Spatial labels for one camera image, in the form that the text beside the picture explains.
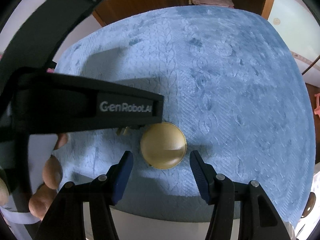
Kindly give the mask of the person's left hand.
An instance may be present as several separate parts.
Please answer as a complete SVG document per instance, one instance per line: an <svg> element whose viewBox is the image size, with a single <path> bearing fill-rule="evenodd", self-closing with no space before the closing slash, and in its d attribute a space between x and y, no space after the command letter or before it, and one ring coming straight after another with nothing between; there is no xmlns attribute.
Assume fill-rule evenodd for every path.
<svg viewBox="0 0 320 240"><path fill-rule="evenodd" d="M26 141L1 142L1 213L16 224L43 220L63 178L53 151L69 135L32 135Z"/></svg>

